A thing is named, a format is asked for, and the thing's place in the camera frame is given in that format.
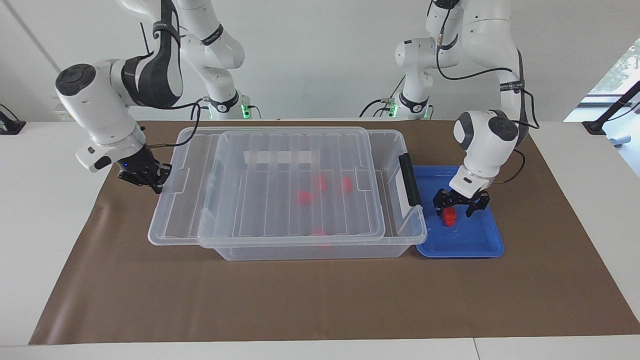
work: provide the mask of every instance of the clear plastic storage box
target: clear plastic storage box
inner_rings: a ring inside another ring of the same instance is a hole
[[[391,130],[201,127],[174,150],[149,240],[227,260],[398,257],[426,239],[405,152]]]

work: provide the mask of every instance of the blue tray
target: blue tray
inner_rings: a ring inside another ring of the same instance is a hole
[[[415,166],[427,223],[427,241],[417,245],[427,258],[497,258],[504,253],[504,244],[490,207],[476,211],[467,218],[466,206],[456,206],[456,225],[448,227],[433,207],[433,197],[440,189],[451,189],[449,181],[458,171],[452,166]]]

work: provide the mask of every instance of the wall outlet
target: wall outlet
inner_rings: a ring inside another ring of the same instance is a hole
[[[58,117],[60,121],[75,121],[74,117],[67,111],[64,105],[58,104],[55,108],[53,108],[53,112]]]

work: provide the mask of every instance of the brown table covering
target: brown table covering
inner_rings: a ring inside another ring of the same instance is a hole
[[[144,125],[161,143],[190,123]],[[300,125],[310,123],[203,124]],[[464,157],[452,122],[321,125],[400,130],[415,165]],[[640,334],[537,147],[527,139],[521,150],[520,177],[490,188],[499,259],[427,259],[411,247],[397,259],[229,262],[197,246],[156,247],[147,230],[157,195],[114,167],[30,344]],[[513,156],[501,177],[519,164]]]

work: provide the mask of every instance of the table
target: table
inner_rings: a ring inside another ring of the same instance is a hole
[[[640,179],[604,137],[587,135],[580,124],[544,123],[540,130],[532,131],[532,137],[638,318],[640,263],[636,256],[640,254],[640,241],[636,238],[640,222],[635,214],[640,203]],[[0,242],[0,345],[28,342],[104,182],[106,172],[92,174],[72,155],[85,140],[86,133],[79,126],[62,122],[30,123],[20,136],[0,138],[0,188],[4,190],[0,205],[4,235]],[[49,233],[53,227],[55,238]],[[0,357],[51,358],[49,354],[59,354],[70,358],[96,352],[110,357],[132,352],[170,357],[172,352],[229,351],[283,358],[286,356],[281,356],[281,351],[291,353],[291,357],[304,351],[318,358],[321,354],[346,357],[352,352],[371,352],[373,358],[384,358],[384,354],[406,358],[441,354],[444,359],[501,359],[508,358],[512,354],[509,351],[526,348],[536,354],[549,347],[558,349],[558,358],[566,358],[562,349],[577,348],[594,356],[596,352],[585,350],[593,347],[609,349],[623,359],[627,354],[640,353],[640,336],[4,347],[0,348]],[[578,352],[575,356],[585,358]]]

